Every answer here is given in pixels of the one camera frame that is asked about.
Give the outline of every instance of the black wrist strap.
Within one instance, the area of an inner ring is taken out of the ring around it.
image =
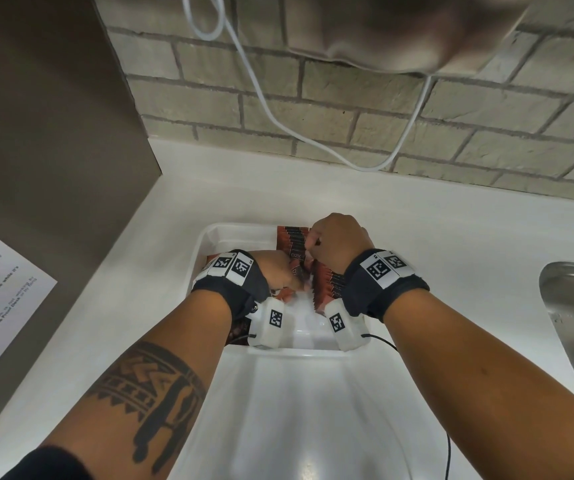
[[[233,320],[249,315],[256,302],[261,303],[271,295],[258,263],[242,250],[213,258],[196,277],[193,290],[220,293],[231,309]]]
[[[429,290],[413,268],[391,251],[371,249],[356,257],[344,273],[342,302],[350,315],[369,315],[382,321],[387,308],[412,289]]]

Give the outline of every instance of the tribal tattoo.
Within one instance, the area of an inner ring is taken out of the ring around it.
[[[108,397],[112,406],[122,404],[125,413],[138,415],[132,456],[136,463],[147,458],[149,442],[162,429],[171,430],[151,468],[156,474],[182,449],[205,394],[203,382],[185,362],[163,347],[141,341],[95,382],[87,396]]]

